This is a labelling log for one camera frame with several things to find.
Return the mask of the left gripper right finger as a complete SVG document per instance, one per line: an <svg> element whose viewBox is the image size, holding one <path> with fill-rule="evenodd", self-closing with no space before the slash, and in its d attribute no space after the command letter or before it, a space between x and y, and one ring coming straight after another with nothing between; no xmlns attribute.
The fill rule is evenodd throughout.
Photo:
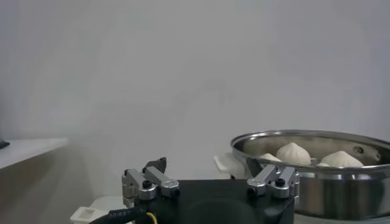
<svg viewBox="0 0 390 224"><path fill-rule="evenodd" d="M300 174L294 167L261 164L254 158L247 158L246 164L252 176L246 181L250 198L261 197L268 191L279 199L299 197Z"/></svg>

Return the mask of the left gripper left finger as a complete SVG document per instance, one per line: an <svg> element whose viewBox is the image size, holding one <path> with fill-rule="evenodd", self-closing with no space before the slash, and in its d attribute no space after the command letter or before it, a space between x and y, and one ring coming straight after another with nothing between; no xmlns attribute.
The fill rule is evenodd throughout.
<svg viewBox="0 0 390 224"><path fill-rule="evenodd" d="M176 199L180 196L180 184L165 175L166 157L149 161L139 172L126 169L122 174L122 200L132 207L136 200L152 201L157 197Z"/></svg>

